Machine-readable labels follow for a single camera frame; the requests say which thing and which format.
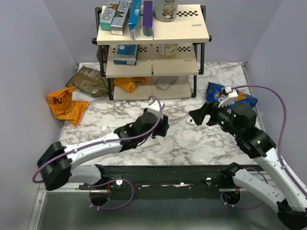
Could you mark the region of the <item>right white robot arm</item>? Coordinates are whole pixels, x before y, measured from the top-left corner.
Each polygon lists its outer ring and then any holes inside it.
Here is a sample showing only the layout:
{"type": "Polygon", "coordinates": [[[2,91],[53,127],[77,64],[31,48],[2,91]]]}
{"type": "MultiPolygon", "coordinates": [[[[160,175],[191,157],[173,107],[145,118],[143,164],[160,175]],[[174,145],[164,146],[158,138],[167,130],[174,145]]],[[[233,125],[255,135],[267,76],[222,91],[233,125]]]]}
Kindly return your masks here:
{"type": "Polygon", "coordinates": [[[270,206],[287,228],[306,228],[307,196],[287,175],[286,168],[278,159],[274,141],[255,126],[257,114],[248,103],[236,103],[228,112],[226,107],[206,102],[200,109],[189,111],[189,115],[198,126],[208,115],[210,119],[207,125],[219,125],[222,131],[231,134],[240,150],[253,159],[277,187],[257,179],[234,162],[222,171],[223,186],[230,188],[237,185],[246,189],[270,206]]]}

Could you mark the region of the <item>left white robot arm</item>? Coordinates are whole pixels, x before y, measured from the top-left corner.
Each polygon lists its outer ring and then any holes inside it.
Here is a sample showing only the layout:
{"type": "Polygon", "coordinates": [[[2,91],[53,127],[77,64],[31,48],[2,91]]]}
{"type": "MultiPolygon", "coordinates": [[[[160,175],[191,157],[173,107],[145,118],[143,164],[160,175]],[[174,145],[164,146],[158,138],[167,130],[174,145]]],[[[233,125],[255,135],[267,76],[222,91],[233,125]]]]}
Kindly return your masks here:
{"type": "Polygon", "coordinates": [[[148,137],[165,137],[168,129],[168,116],[158,119],[146,112],[135,122],[118,127],[102,138],[71,146],[54,142],[37,161],[42,182],[48,191],[59,189],[67,183],[85,183],[102,189],[106,185],[103,167],[88,166],[86,162],[135,149],[148,137]]]}

